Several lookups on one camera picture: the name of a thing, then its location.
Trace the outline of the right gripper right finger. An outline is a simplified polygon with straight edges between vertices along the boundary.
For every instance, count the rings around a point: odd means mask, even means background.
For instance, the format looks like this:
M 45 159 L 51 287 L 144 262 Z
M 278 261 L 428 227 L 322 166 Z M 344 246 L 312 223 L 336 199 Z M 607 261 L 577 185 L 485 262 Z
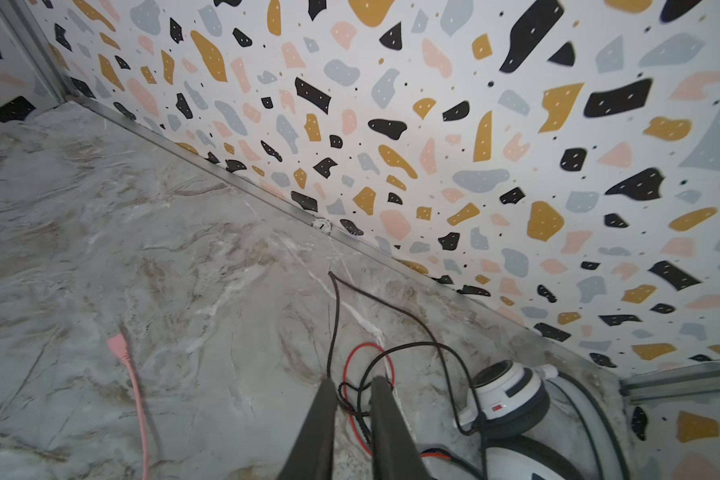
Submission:
M 371 382 L 370 413 L 373 478 L 430 480 L 391 386 L 383 377 Z

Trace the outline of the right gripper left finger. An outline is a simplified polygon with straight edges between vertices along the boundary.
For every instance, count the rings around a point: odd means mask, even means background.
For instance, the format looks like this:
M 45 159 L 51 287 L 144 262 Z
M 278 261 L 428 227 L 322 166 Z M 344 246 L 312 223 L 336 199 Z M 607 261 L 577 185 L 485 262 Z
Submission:
M 307 413 L 278 479 L 326 480 L 332 478 L 336 387 L 324 379 Z

